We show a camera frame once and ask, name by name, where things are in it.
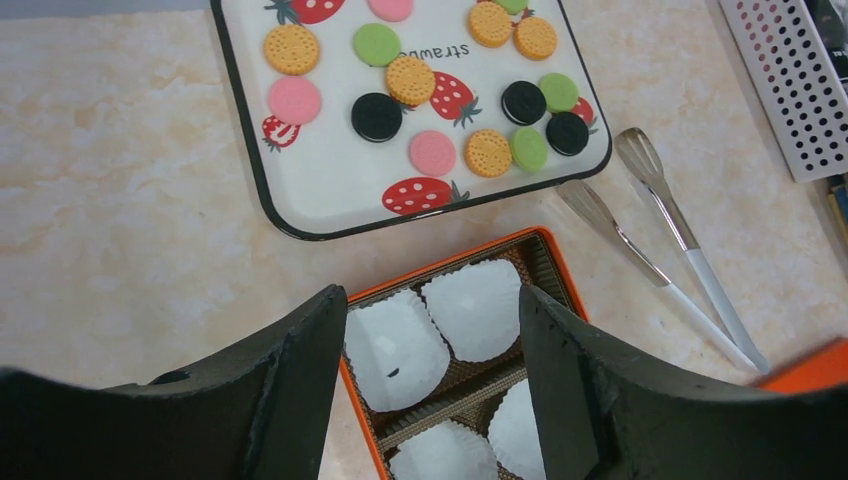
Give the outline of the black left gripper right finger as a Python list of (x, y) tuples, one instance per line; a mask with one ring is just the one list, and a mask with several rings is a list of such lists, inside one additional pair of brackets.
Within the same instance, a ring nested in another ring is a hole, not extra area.
[(847, 389), (781, 394), (656, 358), (534, 286), (520, 336), (550, 479), (843, 479)]

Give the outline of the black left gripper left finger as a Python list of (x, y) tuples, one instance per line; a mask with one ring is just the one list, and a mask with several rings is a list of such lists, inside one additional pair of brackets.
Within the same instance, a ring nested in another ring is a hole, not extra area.
[(5, 479), (315, 479), (347, 295), (330, 285), (282, 319), (147, 384), (72, 385), (1, 371)]

